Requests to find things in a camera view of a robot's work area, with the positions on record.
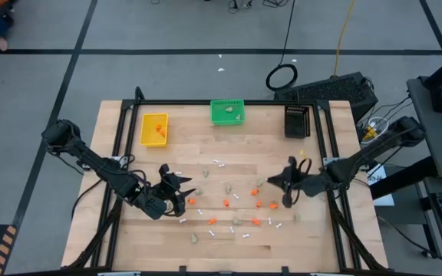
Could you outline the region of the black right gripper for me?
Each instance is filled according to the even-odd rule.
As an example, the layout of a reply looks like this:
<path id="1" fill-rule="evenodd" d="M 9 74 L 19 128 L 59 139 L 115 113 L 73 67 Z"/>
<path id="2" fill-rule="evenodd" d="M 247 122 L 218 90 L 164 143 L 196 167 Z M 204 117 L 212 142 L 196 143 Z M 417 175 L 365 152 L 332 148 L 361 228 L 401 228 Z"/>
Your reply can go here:
<path id="1" fill-rule="evenodd" d="M 318 175 L 309 175 L 301 171 L 301 166 L 297 164 L 296 158 L 290 156 L 289 165 L 283 172 L 270 176 L 267 179 L 271 183 L 283 190 L 282 204 L 286 208 L 291 208 L 299 199 L 299 193 L 303 191 L 308 197 L 314 197 L 321 192 L 332 191 L 336 184 L 326 171 Z"/>

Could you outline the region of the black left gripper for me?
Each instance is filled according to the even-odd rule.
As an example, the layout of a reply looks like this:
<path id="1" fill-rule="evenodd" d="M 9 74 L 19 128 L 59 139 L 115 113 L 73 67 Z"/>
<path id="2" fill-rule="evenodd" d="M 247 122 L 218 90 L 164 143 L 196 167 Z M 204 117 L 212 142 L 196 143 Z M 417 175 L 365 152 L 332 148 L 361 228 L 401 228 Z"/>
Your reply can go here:
<path id="1" fill-rule="evenodd" d="M 144 177 L 135 175 L 138 181 L 137 194 L 132 204 L 141 209 L 146 215 L 153 220 L 160 219 L 162 216 L 180 217 L 186 211 L 186 197 L 195 192 L 196 189 L 181 191 L 182 183 L 189 182 L 189 177 L 177 176 L 174 172 L 170 172 L 167 164 L 163 164 L 159 168 L 160 181 L 151 185 Z"/>

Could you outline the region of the yellow plastic basket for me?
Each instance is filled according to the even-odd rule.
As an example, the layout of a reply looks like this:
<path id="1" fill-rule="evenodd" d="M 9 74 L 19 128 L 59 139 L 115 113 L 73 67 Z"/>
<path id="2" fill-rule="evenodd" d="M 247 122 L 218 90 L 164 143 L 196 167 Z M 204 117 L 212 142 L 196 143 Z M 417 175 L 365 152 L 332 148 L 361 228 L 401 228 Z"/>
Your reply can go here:
<path id="1" fill-rule="evenodd" d="M 141 120 L 140 144 L 145 147 L 164 147 L 167 145 L 168 134 L 168 114 L 167 113 L 145 113 Z M 166 132 L 166 137 L 157 130 L 157 124 L 161 124 Z"/>

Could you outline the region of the black plastic basket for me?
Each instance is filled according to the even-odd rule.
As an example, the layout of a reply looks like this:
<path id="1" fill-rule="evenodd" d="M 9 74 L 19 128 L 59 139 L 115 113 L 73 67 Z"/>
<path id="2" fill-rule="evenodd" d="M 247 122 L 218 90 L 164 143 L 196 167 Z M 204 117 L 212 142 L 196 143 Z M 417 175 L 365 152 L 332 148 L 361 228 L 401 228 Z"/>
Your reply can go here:
<path id="1" fill-rule="evenodd" d="M 284 118 L 286 138 L 304 139 L 310 136 L 309 108 L 286 105 Z"/>

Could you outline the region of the green plastic basket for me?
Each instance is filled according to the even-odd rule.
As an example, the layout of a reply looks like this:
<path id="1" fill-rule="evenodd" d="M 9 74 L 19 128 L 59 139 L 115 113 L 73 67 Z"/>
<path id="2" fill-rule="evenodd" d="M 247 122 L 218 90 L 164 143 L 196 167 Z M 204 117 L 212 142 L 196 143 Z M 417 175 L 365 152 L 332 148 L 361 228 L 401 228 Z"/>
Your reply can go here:
<path id="1" fill-rule="evenodd" d="M 227 113 L 226 108 L 232 107 L 232 113 Z M 211 100 L 211 120 L 215 126 L 241 125 L 245 121 L 245 104 L 242 99 Z M 237 120 L 236 116 L 241 114 L 242 119 Z"/>

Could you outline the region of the black computer tower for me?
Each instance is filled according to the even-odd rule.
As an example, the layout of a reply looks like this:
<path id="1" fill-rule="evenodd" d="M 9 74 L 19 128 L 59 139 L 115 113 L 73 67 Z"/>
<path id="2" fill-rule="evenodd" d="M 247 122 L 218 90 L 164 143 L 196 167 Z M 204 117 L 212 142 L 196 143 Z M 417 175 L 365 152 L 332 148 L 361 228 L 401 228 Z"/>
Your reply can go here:
<path id="1" fill-rule="evenodd" d="M 378 102 L 371 79 L 364 77 L 361 72 L 331 77 L 326 80 L 277 91 L 274 99 L 285 101 L 348 101 L 356 123 Z"/>

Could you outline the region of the white paper sheet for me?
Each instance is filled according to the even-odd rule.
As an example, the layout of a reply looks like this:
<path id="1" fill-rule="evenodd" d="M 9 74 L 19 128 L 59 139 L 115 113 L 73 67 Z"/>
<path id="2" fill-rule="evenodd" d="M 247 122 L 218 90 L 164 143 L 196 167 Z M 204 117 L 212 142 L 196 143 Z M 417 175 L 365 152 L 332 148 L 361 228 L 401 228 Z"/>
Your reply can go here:
<path id="1" fill-rule="evenodd" d="M 367 172 L 368 185 L 371 187 L 371 195 L 375 207 L 392 207 L 394 206 L 394 198 L 389 193 L 389 189 L 381 184 L 381 180 L 386 179 L 388 173 L 385 167 L 377 164 Z"/>

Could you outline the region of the black aluminium table frame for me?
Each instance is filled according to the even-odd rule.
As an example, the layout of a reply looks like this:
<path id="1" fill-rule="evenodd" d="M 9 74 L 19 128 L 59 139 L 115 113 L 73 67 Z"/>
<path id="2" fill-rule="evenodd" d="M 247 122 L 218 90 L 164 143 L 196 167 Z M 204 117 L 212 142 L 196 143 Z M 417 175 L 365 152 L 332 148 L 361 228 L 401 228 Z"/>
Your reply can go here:
<path id="1" fill-rule="evenodd" d="M 168 114 L 166 146 L 140 144 L 145 113 Z M 291 272 L 333 272 L 362 268 L 364 262 L 332 221 L 326 194 L 301 196 L 287 209 L 281 203 L 282 191 L 266 182 L 282 171 L 290 156 L 302 159 L 300 150 L 311 159 L 314 173 L 326 156 L 356 152 L 359 145 L 349 104 L 332 101 L 327 110 L 312 104 L 311 134 L 303 140 L 285 137 L 282 102 L 247 100 L 245 114 L 241 125 L 215 126 L 208 100 L 103 101 L 95 116 L 93 151 L 101 156 L 133 155 L 131 168 L 143 170 L 154 183 L 160 181 L 160 166 L 167 164 L 173 172 L 192 179 L 183 189 L 201 188 L 203 194 L 191 193 L 189 199 L 195 199 L 196 204 L 188 203 L 179 218 L 153 220 L 123 204 L 91 264 L 141 272 L 181 268 L 190 272 L 276 272 L 283 268 Z M 207 178 L 204 169 L 209 170 Z M 265 182 L 257 187 L 259 179 Z M 232 186 L 230 194 L 225 192 L 227 185 Z M 259 190 L 258 195 L 251 194 L 254 189 Z M 224 199 L 229 201 L 229 208 L 224 206 Z M 256 208 L 258 201 L 261 208 Z M 279 207 L 269 208 L 271 202 Z M 300 222 L 294 222 L 295 213 L 300 214 Z M 217 222 L 209 225 L 210 219 Z M 233 219 L 242 224 L 234 225 Z M 252 219 L 261 224 L 254 225 Z M 198 237 L 196 244 L 191 242 L 192 234 Z"/>

